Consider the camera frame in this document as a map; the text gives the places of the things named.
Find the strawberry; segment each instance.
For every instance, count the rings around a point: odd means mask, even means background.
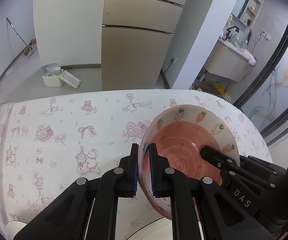
[[[156,129],[160,130],[162,128],[162,125],[163,125],[163,119],[159,119],[157,121]]]
[[[201,122],[204,118],[205,118],[206,113],[205,112],[201,112],[196,116],[196,122]]]
[[[184,108],[180,108],[179,111],[175,115],[175,121],[181,120],[183,115],[184,115]]]
[[[210,132],[211,134],[218,134],[221,132],[221,130],[224,129],[224,126],[222,124],[217,124],[213,127],[212,131]]]
[[[222,149],[222,153],[228,153],[231,152],[231,150],[235,150],[235,145],[234,144],[226,144],[223,149]]]

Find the metal screw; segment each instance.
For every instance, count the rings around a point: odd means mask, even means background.
[[[165,172],[166,172],[167,174],[173,174],[173,173],[175,172],[175,170],[174,170],[173,168],[166,168],[166,169],[165,169]]]
[[[76,180],[77,185],[84,185],[86,183],[85,178],[79,178]]]
[[[114,169],[115,174],[122,174],[123,172],[124,172],[123,168],[118,167]]]
[[[212,180],[212,178],[210,178],[210,177],[204,177],[204,178],[203,178],[203,182],[204,182],[205,184],[211,184],[211,183],[213,182],[213,180]]]

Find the beige refrigerator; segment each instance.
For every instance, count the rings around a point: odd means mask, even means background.
[[[105,0],[102,89],[154,88],[185,0]]]

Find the faucet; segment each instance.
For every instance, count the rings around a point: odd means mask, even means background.
[[[232,34],[231,36],[229,36],[229,34],[231,33],[231,29],[234,29],[234,28],[236,28],[236,32],[239,33],[239,28],[236,25],[233,27],[227,28],[226,38],[225,39],[222,38],[224,41],[226,41],[227,39],[229,40],[231,39]]]

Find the strawberry-patterned bowl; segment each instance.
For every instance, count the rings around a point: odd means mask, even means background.
[[[138,158],[139,184],[151,206],[165,218],[171,219],[170,199],[155,198],[151,191],[148,145],[156,143],[158,154],[168,158],[172,168],[195,179],[211,177],[221,184],[220,170],[200,156],[206,145],[236,161],[239,153],[234,136],[226,124],[211,111],[194,105],[178,105],[163,111],[145,131]]]

